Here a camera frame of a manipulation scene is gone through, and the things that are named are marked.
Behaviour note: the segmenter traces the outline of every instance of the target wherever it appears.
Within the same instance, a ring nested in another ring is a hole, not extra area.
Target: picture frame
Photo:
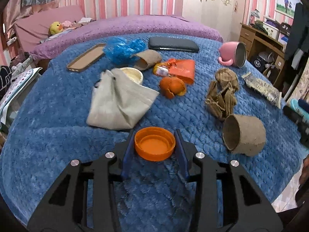
[[[295,6],[300,2],[300,0],[277,0],[275,11],[290,18],[294,18]]]

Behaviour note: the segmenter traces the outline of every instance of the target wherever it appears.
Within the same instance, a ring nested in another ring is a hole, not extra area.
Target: white wardrobe
[[[183,0],[182,16],[220,32],[224,41],[238,41],[245,0]]]

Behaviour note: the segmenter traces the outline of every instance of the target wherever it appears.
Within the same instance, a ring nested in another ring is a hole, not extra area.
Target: purple bedspread
[[[135,15],[101,19],[75,29],[59,38],[37,45],[30,52],[34,60],[52,59],[67,47],[101,37],[136,33],[173,33],[223,42],[220,33],[203,24],[177,16]]]

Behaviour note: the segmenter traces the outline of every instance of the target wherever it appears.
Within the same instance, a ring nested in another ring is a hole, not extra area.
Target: tiled floor
[[[276,212],[281,212],[297,207],[295,202],[295,194],[299,187],[299,177],[302,172],[302,165],[300,168],[301,169],[293,176],[283,192],[272,203],[272,206]]]

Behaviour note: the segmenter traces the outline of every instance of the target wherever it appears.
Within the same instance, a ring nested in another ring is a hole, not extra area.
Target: wooden desk
[[[274,85],[274,87],[279,89],[283,84],[285,74],[285,60],[284,53],[282,52],[283,45],[253,27],[250,27],[243,23],[241,23],[241,25],[242,27],[240,31],[239,41],[243,42],[246,45],[248,61],[250,61],[253,56],[258,55],[260,52],[266,50],[268,50],[269,52],[272,51],[276,54],[275,66],[279,72],[276,79],[272,81],[272,84]],[[269,69],[265,70],[263,74],[266,76],[268,72]]]

